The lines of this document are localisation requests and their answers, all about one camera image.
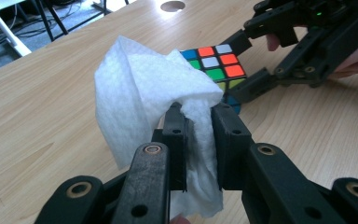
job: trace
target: cable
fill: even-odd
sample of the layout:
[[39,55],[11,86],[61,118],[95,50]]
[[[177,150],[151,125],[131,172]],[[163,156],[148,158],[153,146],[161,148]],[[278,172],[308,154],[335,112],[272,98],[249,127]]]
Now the cable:
[[[62,17],[60,17],[60,20],[62,20],[62,21],[65,20],[66,18],[68,18],[68,17],[74,15],[75,13],[78,12],[78,10],[81,9],[81,6],[82,6],[82,2],[81,2],[81,1],[79,1],[79,3],[77,4],[77,5],[78,5],[78,8],[77,8],[76,11],[72,11],[72,9],[73,9],[73,4],[75,4],[75,2],[72,3],[72,4],[69,6],[68,11],[67,11]],[[57,25],[57,23],[56,23],[55,20],[52,18],[52,16],[47,16],[47,18],[48,18],[48,26],[49,26],[49,28],[50,28],[50,29],[54,29],[54,27]],[[15,34],[17,37],[32,37],[32,36],[35,36],[35,35],[43,34],[43,33],[45,33],[45,32],[47,31],[47,30],[46,30],[46,27],[44,27],[44,26],[43,26],[43,28],[38,28],[38,29],[34,29],[34,30],[32,30],[32,31],[27,31],[27,32],[20,33],[21,30],[23,30],[23,29],[25,29],[25,28],[27,28],[27,27],[29,27],[29,26],[36,25],[36,24],[38,24],[39,22],[42,22],[42,19],[41,19],[41,18],[37,18],[37,19],[35,19],[35,20],[33,20],[33,21],[27,22],[26,24],[22,24],[21,27],[20,27],[20,29],[14,30],[14,31],[12,31],[12,32],[13,32],[13,34]],[[12,22],[12,25],[11,25],[11,26],[12,26],[12,27],[10,27],[10,29],[12,29],[13,27],[15,28],[14,22]],[[5,41],[6,41],[6,36],[5,36],[4,34],[0,34],[0,45],[3,44],[3,43],[5,43]]]
[[17,4],[14,5],[14,18],[13,18],[13,22],[11,23],[9,29],[13,28],[14,23],[16,22],[16,18],[17,18]]

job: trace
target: green sticker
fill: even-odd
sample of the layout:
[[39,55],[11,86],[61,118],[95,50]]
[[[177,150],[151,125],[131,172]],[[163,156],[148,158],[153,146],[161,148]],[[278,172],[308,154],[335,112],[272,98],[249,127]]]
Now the green sticker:
[[200,62],[197,61],[197,60],[192,60],[192,61],[189,61],[189,63],[191,64],[191,66],[193,66],[195,69],[201,69],[201,66],[200,66]]
[[208,77],[210,77],[213,81],[217,81],[225,78],[225,74],[220,68],[206,70],[206,75],[208,75]]

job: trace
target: floor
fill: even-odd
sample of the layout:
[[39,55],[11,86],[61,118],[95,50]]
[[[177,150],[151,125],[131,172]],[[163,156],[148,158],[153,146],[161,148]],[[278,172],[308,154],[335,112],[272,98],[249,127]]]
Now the floor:
[[[96,7],[97,4],[94,4],[94,1],[95,0],[78,0],[72,5],[54,8],[60,18],[62,18],[62,22],[65,27],[69,29],[101,11],[99,7]],[[121,7],[126,6],[124,0],[107,0],[107,5],[110,11],[116,11]],[[53,35],[60,34],[62,31],[59,26],[56,25],[52,17],[49,16],[50,14],[48,11],[46,11],[46,14],[48,16],[48,20],[50,21],[50,27]],[[30,16],[29,19],[29,22],[24,22],[20,17],[16,17],[16,20],[6,21],[6,23],[7,26],[12,26],[12,32],[31,51],[40,49],[51,43],[48,33],[46,32],[46,27],[44,26],[40,16]],[[5,36],[0,31],[0,67],[19,58],[20,56],[7,43]]]

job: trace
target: blue sticker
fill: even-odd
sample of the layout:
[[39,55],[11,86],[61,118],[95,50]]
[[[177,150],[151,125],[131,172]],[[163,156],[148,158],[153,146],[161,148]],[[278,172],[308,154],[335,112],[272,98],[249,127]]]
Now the blue sticker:
[[186,60],[197,58],[197,52],[194,49],[188,49],[188,50],[184,50],[184,51],[180,51],[180,52],[182,53],[183,57]]

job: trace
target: rubik's cube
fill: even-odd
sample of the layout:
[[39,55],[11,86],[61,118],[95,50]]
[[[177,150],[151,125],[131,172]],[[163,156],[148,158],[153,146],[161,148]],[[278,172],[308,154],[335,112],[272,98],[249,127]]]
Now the rubik's cube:
[[194,68],[208,75],[223,90],[222,101],[240,113],[241,104],[227,91],[244,81],[246,73],[230,45],[188,49],[181,53]]

